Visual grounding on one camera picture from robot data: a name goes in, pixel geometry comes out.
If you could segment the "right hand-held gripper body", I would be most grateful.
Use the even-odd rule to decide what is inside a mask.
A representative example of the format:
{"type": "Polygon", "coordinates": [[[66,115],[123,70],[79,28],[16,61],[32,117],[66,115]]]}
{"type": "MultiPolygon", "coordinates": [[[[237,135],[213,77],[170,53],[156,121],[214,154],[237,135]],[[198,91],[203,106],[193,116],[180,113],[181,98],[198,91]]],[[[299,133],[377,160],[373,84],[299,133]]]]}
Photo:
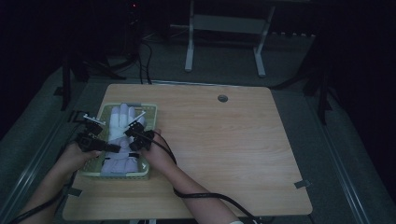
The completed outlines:
{"type": "Polygon", "coordinates": [[[145,114],[146,112],[142,111],[140,115],[134,118],[128,124],[127,130],[124,133],[128,137],[132,137],[133,141],[136,140],[142,141],[144,143],[144,147],[150,147],[152,140],[154,138],[154,131],[152,130],[146,131],[144,124],[140,122],[140,120],[144,117],[145,114]]]}

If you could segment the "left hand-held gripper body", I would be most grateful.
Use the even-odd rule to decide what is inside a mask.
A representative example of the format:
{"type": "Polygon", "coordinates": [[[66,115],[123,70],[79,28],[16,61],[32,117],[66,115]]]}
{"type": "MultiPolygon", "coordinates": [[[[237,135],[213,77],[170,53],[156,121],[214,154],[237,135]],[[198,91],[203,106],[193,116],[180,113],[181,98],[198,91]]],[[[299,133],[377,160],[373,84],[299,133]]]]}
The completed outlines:
{"type": "Polygon", "coordinates": [[[103,151],[106,148],[106,142],[98,138],[106,125],[104,121],[100,121],[95,117],[90,117],[88,114],[83,116],[85,129],[79,133],[76,139],[78,146],[83,152],[98,150],[103,151]]]}

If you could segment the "lilac and white ski glove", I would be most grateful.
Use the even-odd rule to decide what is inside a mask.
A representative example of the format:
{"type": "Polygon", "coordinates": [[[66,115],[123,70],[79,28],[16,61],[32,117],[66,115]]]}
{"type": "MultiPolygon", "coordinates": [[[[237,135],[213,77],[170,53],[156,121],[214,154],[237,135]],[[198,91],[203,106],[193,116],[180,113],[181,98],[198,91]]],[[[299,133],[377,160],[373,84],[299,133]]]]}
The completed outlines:
{"type": "Polygon", "coordinates": [[[139,153],[129,147],[134,139],[124,133],[134,119],[135,110],[133,106],[120,104],[112,107],[107,142],[110,145],[120,147],[120,150],[106,153],[102,173],[128,174],[138,171],[139,153]]]}

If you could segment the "pale green plastic basket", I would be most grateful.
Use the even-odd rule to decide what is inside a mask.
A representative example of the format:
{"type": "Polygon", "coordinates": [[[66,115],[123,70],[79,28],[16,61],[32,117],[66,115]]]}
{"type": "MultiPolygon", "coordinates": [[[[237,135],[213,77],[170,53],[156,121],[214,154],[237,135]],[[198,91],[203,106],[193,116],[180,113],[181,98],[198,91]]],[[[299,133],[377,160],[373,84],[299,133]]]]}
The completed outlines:
{"type": "MultiPolygon", "coordinates": [[[[107,143],[107,138],[109,134],[109,120],[111,115],[111,109],[113,106],[120,104],[106,104],[100,113],[100,117],[97,118],[100,121],[104,121],[106,125],[103,127],[102,132],[98,135],[98,138],[104,140],[107,143]]],[[[127,104],[128,106],[133,106],[135,110],[135,117],[145,111],[146,114],[140,120],[144,124],[145,130],[153,130],[156,126],[157,119],[157,106],[149,104],[127,104]]],[[[140,155],[138,160],[138,171],[135,173],[128,174],[105,174],[102,173],[102,166],[104,163],[106,152],[102,151],[102,154],[95,159],[89,160],[83,168],[79,170],[82,176],[86,176],[93,179],[121,179],[121,180],[147,180],[149,178],[150,167],[149,163],[140,155]]]]}

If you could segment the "person's right hand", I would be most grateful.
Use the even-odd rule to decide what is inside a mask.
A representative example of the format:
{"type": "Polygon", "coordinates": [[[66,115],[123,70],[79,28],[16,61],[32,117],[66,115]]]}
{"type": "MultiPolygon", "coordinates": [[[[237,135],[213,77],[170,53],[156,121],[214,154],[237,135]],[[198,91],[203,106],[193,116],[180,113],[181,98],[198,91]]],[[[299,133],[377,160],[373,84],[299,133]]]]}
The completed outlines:
{"type": "Polygon", "coordinates": [[[150,149],[143,149],[141,153],[154,169],[163,175],[167,175],[175,170],[177,165],[169,155],[169,146],[161,137],[161,132],[160,129],[154,130],[153,143],[150,145],[150,149]]]}

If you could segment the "person's left hand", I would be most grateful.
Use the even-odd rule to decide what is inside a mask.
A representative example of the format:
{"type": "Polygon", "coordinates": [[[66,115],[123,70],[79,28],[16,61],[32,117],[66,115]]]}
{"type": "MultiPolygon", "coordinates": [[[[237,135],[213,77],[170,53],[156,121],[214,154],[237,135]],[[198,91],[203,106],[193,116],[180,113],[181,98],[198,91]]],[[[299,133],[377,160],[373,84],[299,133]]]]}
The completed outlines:
{"type": "Polygon", "coordinates": [[[77,143],[72,143],[66,147],[57,161],[57,168],[62,174],[69,175],[83,167],[88,160],[97,158],[101,154],[102,152],[98,150],[83,152],[77,143]]]}

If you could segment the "black tower with red light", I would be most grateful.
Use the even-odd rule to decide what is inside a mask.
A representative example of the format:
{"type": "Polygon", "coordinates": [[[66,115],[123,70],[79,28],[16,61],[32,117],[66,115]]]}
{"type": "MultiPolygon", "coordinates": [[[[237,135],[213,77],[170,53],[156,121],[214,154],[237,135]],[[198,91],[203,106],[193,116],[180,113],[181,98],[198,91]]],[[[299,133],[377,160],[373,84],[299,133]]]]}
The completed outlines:
{"type": "Polygon", "coordinates": [[[127,58],[135,61],[139,54],[142,35],[142,11],[141,0],[126,0],[126,52],[127,58]]]}

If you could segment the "white metal desk frame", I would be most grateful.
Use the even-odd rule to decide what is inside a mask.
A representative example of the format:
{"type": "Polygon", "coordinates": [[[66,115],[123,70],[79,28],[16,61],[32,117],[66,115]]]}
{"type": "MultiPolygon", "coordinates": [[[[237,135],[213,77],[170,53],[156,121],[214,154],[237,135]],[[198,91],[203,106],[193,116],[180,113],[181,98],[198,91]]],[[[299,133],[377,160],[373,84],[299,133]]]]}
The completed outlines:
{"type": "Polygon", "coordinates": [[[260,37],[258,44],[253,47],[253,56],[258,77],[265,77],[266,71],[262,59],[262,51],[266,37],[269,34],[270,25],[272,23],[276,7],[269,6],[264,19],[238,18],[220,15],[196,14],[194,9],[196,1],[197,0],[189,0],[189,24],[186,26],[188,29],[188,46],[184,70],[186,72],[192,71],[195,30],[239,33],[258,35],[260,37]]]}

